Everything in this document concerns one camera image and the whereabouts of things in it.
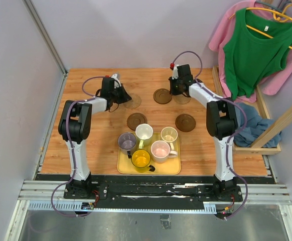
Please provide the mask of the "large woven rattan coaster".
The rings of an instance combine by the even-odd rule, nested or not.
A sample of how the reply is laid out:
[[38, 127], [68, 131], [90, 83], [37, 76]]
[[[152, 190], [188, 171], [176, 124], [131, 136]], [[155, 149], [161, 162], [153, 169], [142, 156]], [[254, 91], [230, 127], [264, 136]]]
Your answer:
[[123, 105], [129, 109], [135, 109], [141, 105], [141, 97], [134, 93], [129, 93], [131, 100], [125, 102]]

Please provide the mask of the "small woven rattan coaster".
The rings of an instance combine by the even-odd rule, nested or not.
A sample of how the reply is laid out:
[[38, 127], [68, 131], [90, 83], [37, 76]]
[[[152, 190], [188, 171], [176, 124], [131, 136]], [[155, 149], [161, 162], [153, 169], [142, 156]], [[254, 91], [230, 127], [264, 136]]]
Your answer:
[[173, 95], [172, 98], [177, 104], [187, 104], [191, 101], [190, 97], [184, 96], [182, 94]]

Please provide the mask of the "brown wooden coaster top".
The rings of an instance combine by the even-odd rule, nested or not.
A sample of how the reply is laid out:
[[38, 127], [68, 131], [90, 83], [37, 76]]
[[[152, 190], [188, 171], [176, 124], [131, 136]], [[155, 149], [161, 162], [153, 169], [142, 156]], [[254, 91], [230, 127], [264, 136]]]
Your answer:
[[160, 88], [153, 93], [153, 99], [158, 104], [167, 104], [172, 100], [172, 95], [169, 90]]

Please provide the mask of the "brown wooden coaster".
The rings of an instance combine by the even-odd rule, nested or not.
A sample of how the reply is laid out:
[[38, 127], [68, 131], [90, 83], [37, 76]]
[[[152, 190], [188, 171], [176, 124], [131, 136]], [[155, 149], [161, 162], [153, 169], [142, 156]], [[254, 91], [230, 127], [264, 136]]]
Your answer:
[[147, 118], [144, 114], [142, 113], [133, 113], [127, 118], [127, 126], [135, 131], [136, 127], [141, 125], [141, 124], [147, 124]]
[[180, 114], [176, 117], [175, 125], [182, 132], [190, 132], [196, 127], [196, 121], [189, 114]]
[[167, 104], [172, 100], [172, 95], [169, 90], [160, 88], [153, 93], [153, 99], [158, 104]]

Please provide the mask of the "purple grey mug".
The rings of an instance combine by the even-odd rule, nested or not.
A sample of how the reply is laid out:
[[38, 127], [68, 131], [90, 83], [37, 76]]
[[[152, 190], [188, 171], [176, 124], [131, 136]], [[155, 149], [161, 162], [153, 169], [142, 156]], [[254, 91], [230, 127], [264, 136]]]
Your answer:
[[137, 139], [135, 135], [130, 132], [122, 133], [118, 137], [117, 143], [120, 151], [131, 159], [133, 153], [137, 150]]

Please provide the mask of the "pink white mug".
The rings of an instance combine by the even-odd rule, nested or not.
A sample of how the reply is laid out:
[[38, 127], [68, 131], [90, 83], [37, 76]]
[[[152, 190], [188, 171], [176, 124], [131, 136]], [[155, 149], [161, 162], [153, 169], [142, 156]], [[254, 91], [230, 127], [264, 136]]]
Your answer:
[[177, 157], [178, 152], [165, 141], [155, 141], [151, 146], [151, 155], [156, 163], [164, 163], [168, 158]]

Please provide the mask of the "blue crumpled cloth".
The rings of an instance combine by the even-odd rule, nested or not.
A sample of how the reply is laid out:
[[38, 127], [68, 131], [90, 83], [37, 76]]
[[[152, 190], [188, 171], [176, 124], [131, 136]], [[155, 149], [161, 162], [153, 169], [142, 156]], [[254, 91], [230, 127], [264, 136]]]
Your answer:
[[[245, 112], [247, 117], [246, 127], [234, 136], [234, 142], [239, 147], [250, 147], [251, 144], [264, 133], [275, 121], [268, 118], [262, 118], [257, 110], [245, 103], [237, 103]], [[245, 123], [245, 117], [239, 108], [235, 108], [238, 128], [242, 128]], [[281, 141], [281, 132], [269, 140], [263, 148], [275, 148]]]

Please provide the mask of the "green tank top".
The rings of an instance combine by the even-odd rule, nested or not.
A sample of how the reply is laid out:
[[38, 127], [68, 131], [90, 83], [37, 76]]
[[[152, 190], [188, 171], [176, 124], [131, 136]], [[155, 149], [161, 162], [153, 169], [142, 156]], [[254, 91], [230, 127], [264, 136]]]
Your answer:
[[255, 88], [260, 82], [267, 83], [263, 90], [265, 94], [275, 95], [292, 73], [290, 49], [251, 54], [226, 54], [224, 51], [224, 56], [223, 87], [233, 100], [246, 97], [247, 101], [253, 102]]

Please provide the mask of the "pink t-shirt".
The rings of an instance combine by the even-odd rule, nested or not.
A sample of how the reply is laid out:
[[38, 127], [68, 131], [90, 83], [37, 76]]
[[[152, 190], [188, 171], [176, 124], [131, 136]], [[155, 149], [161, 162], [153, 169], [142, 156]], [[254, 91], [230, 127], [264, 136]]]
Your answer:
[[255, 102], [255, 89], [275, 95], [292, 74], [292, 20], [279, 22], [255, 1], [241, 1], [222, 17], [209, 43], [218, 52], [226, 97]]

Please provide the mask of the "yellow clothes hanger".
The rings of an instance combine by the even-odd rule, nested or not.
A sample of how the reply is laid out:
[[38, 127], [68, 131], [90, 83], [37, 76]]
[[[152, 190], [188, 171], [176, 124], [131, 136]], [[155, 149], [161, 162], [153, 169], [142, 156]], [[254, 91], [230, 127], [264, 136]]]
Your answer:
[[243, 8], [229, 19], [235, 19], [234, 32], [225, 45], [226, 54], [270, 53], [284, 49], [292, 50], [292, 18], [277, 22], [258, 16], [253, 11], [262, 8]]

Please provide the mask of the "white green-handled mug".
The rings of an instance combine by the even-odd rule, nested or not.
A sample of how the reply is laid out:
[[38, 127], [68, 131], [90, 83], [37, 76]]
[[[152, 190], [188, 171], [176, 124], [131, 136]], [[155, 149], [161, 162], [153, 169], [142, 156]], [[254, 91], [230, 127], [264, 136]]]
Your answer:
[[138, 139], [138, 148], [143, 149], [151, 144], [154, 130], [148, 124], [140, 124], [135, 129], [135, 134]]

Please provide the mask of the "yellow black-handled mug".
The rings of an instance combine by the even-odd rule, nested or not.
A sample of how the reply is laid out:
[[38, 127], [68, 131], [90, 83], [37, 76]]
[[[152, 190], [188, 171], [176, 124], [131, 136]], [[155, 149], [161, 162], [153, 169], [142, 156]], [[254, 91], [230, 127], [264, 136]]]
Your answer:
[[155, 166], [151, 164], [151, 156], [148, 151], [140, 149], [135, 151], [131, 157], [131, 163], [138, 173], [154, 172]]

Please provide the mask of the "aluminium corner post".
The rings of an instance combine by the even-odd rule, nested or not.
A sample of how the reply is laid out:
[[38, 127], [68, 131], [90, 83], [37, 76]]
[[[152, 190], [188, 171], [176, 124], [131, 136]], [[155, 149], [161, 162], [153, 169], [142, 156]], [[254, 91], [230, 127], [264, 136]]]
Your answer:
[[46, 46], [48, 47], [50, 53], [52, 54], [58, 68], [60, 69], [60, 71], [63, 73], [63, 75], [67, 75], [68, 74], [68, 70], [65, 66], [65, 64], [63, 63], [57, 49], [55, 48], [49, 34], [48, 31], [46, 30], [43, 21], [41, 20], [41, 17], [39, 16], [39, 13], [35, 7], [35, 5], [33, 4], [33, 1], [31, 0], [22, 0], [22, 2], [24, 3], [26, 9], [28, 10], [32, 20], [34, 21], [41, 37], [43, 38]]

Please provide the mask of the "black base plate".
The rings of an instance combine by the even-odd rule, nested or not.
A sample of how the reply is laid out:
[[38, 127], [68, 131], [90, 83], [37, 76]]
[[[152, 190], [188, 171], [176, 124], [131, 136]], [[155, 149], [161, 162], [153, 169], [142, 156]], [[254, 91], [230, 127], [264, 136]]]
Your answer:
[[266, 183], [266, 178], [251, 178], [248, 184], [237, 178], [242, 201], [233, 197], [216, 198], [213, 193], [214, 177], [157, 176], [157, 175], [92, 175], [92, 194], [88, 199], [66, 198], [68, 175], [39, 174], [34, 181], [25, 181], [22, 190], [39, 200], [54, 200], [63, 209], [66, 202], [93, 202], [99, 196], [96, 209], [121, 211], [181, 211], [203, 212], [206, 203], [226, 206], [235, 204], [268, 204], [281, 194], [280, 186]]

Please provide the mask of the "aluminium rail frame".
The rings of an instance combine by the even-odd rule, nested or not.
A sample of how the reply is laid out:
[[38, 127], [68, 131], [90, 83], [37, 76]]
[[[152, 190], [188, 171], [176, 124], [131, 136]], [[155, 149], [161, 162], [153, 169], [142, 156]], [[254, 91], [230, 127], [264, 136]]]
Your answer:
[[273, 178], [215, 194], [211, 177], [65, 176], [23, 182], [5, 240], [292, 240], [292, 200]]

